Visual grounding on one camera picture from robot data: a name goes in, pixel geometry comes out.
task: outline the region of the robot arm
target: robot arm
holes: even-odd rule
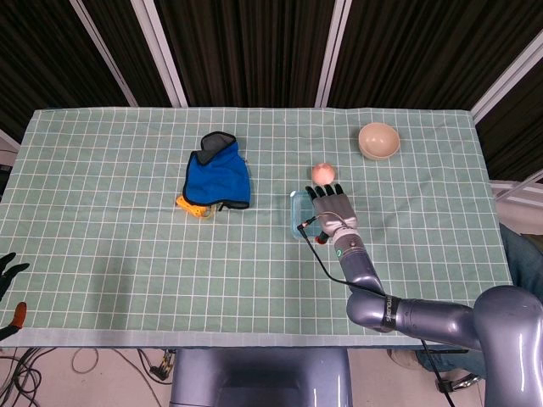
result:
[[[482,350],[487,370],[485,405],[543,407],[543,305],[519,287],[493,287],[471,309],[465,305],[402,299],[384,293],[341,187],[308,188],[316,217],[333,239],[351,286],[349,318],[379,332]]]

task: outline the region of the clear plastic container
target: clear plastic container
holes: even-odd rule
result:
[[[299,234],[298,225],[315,216],[315,209],[311,198],[306,191],[292,191],[290,193],[290,231],[296,239],[302,240]],[[315,220],[305,228],[308,237],[317,237],[321,233],[321,226]]]

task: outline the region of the ceramic bowl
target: ceramic bowl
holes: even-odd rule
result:
[[[358,147],[368,159],[388,159],[400,149],[400,136],[389,125],[370,123],[360,130]]]

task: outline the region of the jeans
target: jeans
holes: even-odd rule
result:
[[[501,240],[506,251],[512,283],[533,293],[543,302],[543,252],[531,241],[500,224]],[[428,356],[417,351],[418,361],[432,371]],[[481,352],[470,350],[465,354],[433,354],[438,371],[464,369],[485,377],[484,359]]]

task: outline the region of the cable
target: cable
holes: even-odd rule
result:
[[[56,348],[51,348],[40,353],[41,349],[39,348],[29,348],[20,358],[16,358],[15,356],[13,358],[3,357],[4,359],[11,359],[12,361],[17,360],[17,366],[15,366],[11,379],[8,379],[7,386],[5,386],[5,389],[0,393],[0,398],[2,399],[0,405],[6,405],[15,388],[17,396],[12,404],[13,406],[17,404],[20,396],[23,396],[25,399],[29,400],[29,406],[35,405],[36,407],[39,407],[39,403],[36,401],[36,393],[42,384],[42,373],[33,366],[38,359],[45,354],[53,352],[55,349]],[[29,380],[32,381],[32,386],[27,388],[26,384]]]
[[[15,356],[17,355],[17,350],[19,348],[15,348],[15,351],[14,351],[14,355],[13,356],[0,356],[0,359],[11,359],[11,363],[9,364],[9,370],[8,370],[8,374],[6,375],[6,378],[4,379],[3,383],[2,383],[2,386],[0,387],[0,389],[3,390],[4,386],[6,386],[6,384],[8,383],[8,380],[9,380],[9,376],[11,375],[11,370],[13,369],[14,367],[14,362],[15,361],[19,361],[19,359],[17,359]]]
[[[145,384],[147,384],[147,387],[149,387],[149,390],[151,391],[151,393],[153,394],[153,397],[154,397],[154,401],[156,401],[156,404],[159,405],[159,407],[162,407],[162,405],[160,404],[160,401],[159,401],[159,398],[156,396],[156,393],[154,392],[153,388],[151,387],[151,385],[149,384],[147,378],[145,377],[145,375],[142,373],[142,371],[140,371],[136,365],[134,365],[125,355],[123,355],[121,352],[119,352],[117,349],[111,349],[113,350],[115,353],[117,353],[122,359],[125,360],[125,362],[132,366],[134,368],[134,370],[137,371],[137,373],[139,373],[139,375],[142,377],[142,379],[145,381]]]
[[[162,382],[160,380],[157,380],[155,379],[154,377],[151,376],[151,374],[149,373],[149,371],[151,370],[151,367],[153,367],[151,365],[151,362],[149,361],[149,357],[147,356],[147,354],[145,352],[143,352],[142,349],[138,348],[137,349],[137,354],[139,355],[139,359],[140,361],[142,362],[142,366],[143,366],[143,371],[145,372],[145,374],[147,375],[147,377],[149,379],[151,379],[153,382],[155,383],[158,383],[158,384],[164,384],[166,386],[170,386],[172,384],[172,382]],[[147,363],[148,363],[148,368],[145,366],[145,364],[143,363],[143,357],[146,359]]]
[[[301,225],[298,225],[298,230],[299,230],[299,233],[302,235],[302,237],[305,239],[305,241],[307,242],[307,245],[309,246],[309,248],[311,249],[311,252],[313,252],[313,255],[315,256],[316,258],[316,261],[319,262],[319,265],[321,265],[321,268],[324,270],[324,274],[326,274],[326,276],[332,280],[333,282],[337,282],[339,284],[344,284],[345,286],[349,286],[349,287],[354,287],[354,288],[357,288],[359,290],[362,290],[362,291],[368,291],[370,293],[374,293],[374,294],[377,294],[379,296],[383,296],[382,293],[378,292],[378,291],[373,291],[372,289],[370,288],[366,288],[366,287],[362,287],[362,286],[359,286],[358,284],[355,284],[354,282],[347,282],[345,280],[339,280],[337,279],[336,277],[332,276],[326,266],[324,265],[324,263],[322,263],[322,260],[321,258],[319,257],[318,253],[316,252],[315,248],[313,248],[313,245],[311,244],[309,238],[307,237],[307,234],[305,233],[304,231],[304,228],[307,227],[313,220],[309,219],[309,220],[306,220],[304,223],[302,223]]]
[[[338,218],[340,218],[342,220],[342,223],[349,227],[343,220],[343,218],[341,218],[339,215],[335,214],[334,212],[322,212],[322,214],[325,214],[325,215],[335,215],[337,216]],[[344,280],[339,280],[333,276],[330,275],[330,273],[328,272],[327,268],[325,267],[325,265],[322,263],[322,260],[321,258],[319,257],[318,253],[316,252],[316,250],[313,248],[313,245],[311,244],[309,238],[307,237],[307,234],[305,233],[304,229],[310,225],[311,223],[313,223],[316,218],[318,218],[321,214],[317,215],[317,216],[313,216],[312,218],[306,220],[305,222],[301,223],[300,225],[298,225],[298,230],[299,230],[299,233],[302,235],[302,237],[305,239],[305,241],[307,242],[307,245],[309,246],[309,248],[311,249],[311,252],[313,252],[313,255],[315,256],[316,260],[319,262],[319,265],[321,265],[322,269],[324,270],[324,274],[327,275],[327,277],[332,280],[333,282],[338,282],[339,284],[344,284],[345,286],[349,286],[349,287],[355,287],[359,290],[364,290],[364,291],[368,291],[370,293],[374,293],[374,294],[377,294],[377,295],[380,295],[380,296],[383,296],[381,293],[378,293],[378,292],[375,292],[369,288],[365,288],[365,287],[361,287],[361,286],[358,286],[357,284],[353,283],[353,282],[347,282],[347,281],[344,281]],[[441,385],[442,388],[445,388],[445,385],[443,383],[443,379],[441,378],[441,375],[439,374],[438,372],[438,369],[434,363],[434,359],[432,358],[431,354],[429,353],[428,351],[428,346],[426,345],[426,342],[421,339],[421,342],[423,343],[423,347],[424,347],[424,350],[426,352],[426,355],[428,356],[428,359],[430,360],[430,364],[432,365],[432,369],[434,370],[434,374],[435,376],[437,377],[438,379],[438,382],[439,384]],[[444,393],[445,395],[445,398],[447,399],[447,401],[449,402],[449,406],[450,407],[455,407],[455,404],[452,402],[452,399],[451,399],[451,396],[445,392]]]
[[[430,351],[428,350],[428,345],[426,344],[426,341],[424,339],[421,339],[421,342],[423,343],[424,352],[426,352],[426,355],[428,356],[428,360],[430,361],[430,365],[432,365],[432,369],[434,370],[434,374],[438,379],[439,384],[441,385],[441,388],[445,389],[445,384],[443,383],[443,379],[441,378],[441,375],[438,372],[438,368],[436,367],[434,363],[434,358],[430,354]],[[445,398],[449,402],[450,407],[455,407],[455,404],[452,402],[451,396],[448,392],[444,392]]]
[[[94,368],[97,366],[98,361],[100,360],[100,355],[98,354],[98,350],[96,348],[92,348],[92,350],[96,354],[96,359],[94,360],[94,363],[88,369],[86,369],[84,371],[78,371],[76,369],[76,367],[74,366],[74,362],[76,361],[77,354],[79,354],[82,350],[83,350],[83,348],[79,348],[74,352],[74,354],[71,355],[71,370],[74,373],[77,373],[78,375],[86,375],[87,373],[90,373],[91,371],[93,371]]]
[[[147,361],[147,365],[149,366],[149,368],[152,366],[151,365],[151,360],[149,359],[149,357],[147,356],[147,354],[145,353],[145,351],[141,348],[138,348],[137,349],[137,352],[143,356],[145,358],[145,360]]]

